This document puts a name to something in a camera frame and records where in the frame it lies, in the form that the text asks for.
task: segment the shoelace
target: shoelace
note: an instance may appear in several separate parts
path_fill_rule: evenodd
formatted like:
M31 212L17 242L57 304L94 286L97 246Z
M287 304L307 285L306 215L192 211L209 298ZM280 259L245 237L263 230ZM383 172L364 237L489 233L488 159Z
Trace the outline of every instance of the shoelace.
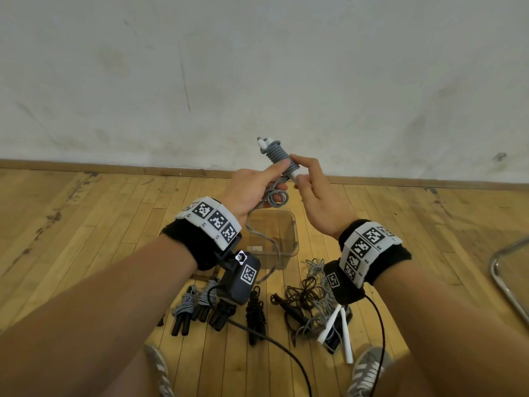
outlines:
M358 365L358 369L364 369L367 366L367 364L360 364ZM353 397L367 397L369 396L369 392L373 389L374 386L374 380L377 377L377 370L379 367L378 362L374 362L372 366L369 368L367 373L359 372L356 375L354 375L353 380L362 379L360 383L357 386L356 381L352 384L350 388L357 388L356 394L354 394Z

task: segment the white wall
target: white wall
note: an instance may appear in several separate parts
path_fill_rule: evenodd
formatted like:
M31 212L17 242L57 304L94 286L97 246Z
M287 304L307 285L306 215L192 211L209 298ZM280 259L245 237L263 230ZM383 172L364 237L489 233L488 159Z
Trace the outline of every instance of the white wall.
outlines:
M529 182L528 11L0 0L0 158L262 168L271 136L334 175Z

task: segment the finger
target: finger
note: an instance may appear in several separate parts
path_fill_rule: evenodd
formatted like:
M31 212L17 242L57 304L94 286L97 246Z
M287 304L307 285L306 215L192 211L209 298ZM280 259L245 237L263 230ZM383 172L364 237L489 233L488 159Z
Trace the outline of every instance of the finger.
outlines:
M328 186L329 182L327 181L327 178L322 171L318 159L314 159L312 157L297 156L295 154L291 154L290 156L292 157L292 160L294 160L296 163L308 168L308 173L311 176L311 183L316 189Z
M308 181L307 175L298 175L296 177L297 181L297 187L299 189L299 193L301 194L301 200L303 203L311 203L312 201L316 200L316 196L312 192L312 185Z
M261 173L261 176L269 183L274 178L277 178L283 174L286 169L290 166L290 159L285 159L277 162L276 164L271 165L265 171Z

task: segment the hand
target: hand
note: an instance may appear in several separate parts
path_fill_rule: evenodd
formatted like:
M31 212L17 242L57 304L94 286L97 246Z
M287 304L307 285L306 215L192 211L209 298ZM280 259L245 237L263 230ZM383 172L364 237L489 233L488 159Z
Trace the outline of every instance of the hand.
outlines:
M290 166L290 160L285 159L268 167L265 171L241 169L233 173L226 191L218 199L243 226L246 217L263 198L266 188L279 179L283 172ZM279 184L277 189L286 191L287 184ZM274 200L281 202L279 195L274 195Z
M348 200L333 189L317 159L292 154L292 160L308 167L308 175L296 177L307 218L319 232L338 240L343 231L358 219Z

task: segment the forearm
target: forearm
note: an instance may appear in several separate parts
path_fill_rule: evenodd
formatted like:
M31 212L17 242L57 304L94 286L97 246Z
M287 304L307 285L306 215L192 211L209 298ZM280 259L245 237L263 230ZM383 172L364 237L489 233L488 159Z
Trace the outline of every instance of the forearm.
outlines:
M5 395L84 395L132 359L196 269L165 235L36 309L0 337Z
M526 395L529 343L520 334L411 261L384 271L374 286L439 395Z

